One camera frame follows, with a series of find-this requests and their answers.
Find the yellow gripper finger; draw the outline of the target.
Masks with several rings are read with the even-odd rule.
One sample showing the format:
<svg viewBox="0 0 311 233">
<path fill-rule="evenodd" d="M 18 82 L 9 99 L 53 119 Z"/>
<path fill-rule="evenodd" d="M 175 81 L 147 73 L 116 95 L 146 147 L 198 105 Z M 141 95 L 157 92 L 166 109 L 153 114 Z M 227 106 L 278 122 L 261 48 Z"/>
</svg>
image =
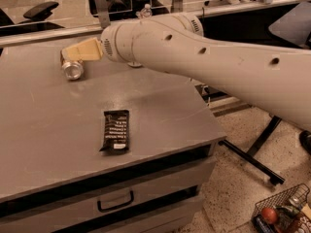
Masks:
<svg viewBox="0 0 311 233">
<path fill-rule="evenodd" d="M 103 56 L 100 41 L 94 37 L 64 48 L 61 54 L 68 61 L 93 61 Z"/>
</svg>

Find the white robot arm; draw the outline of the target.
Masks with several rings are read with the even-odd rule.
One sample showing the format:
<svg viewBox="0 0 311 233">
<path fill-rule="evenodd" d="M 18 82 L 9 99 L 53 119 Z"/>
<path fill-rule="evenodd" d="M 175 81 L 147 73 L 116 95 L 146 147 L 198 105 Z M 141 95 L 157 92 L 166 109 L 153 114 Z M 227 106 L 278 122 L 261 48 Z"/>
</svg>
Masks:
<svg viewBox="0 0 311 233">
<path fill-rule="evenodd" d="M 311 51 L 217 41 L 189 13 L 117 21 L 61 51 L 67 61 L 134 62 L 189 77 L 311 130 Z"/>
</svg>

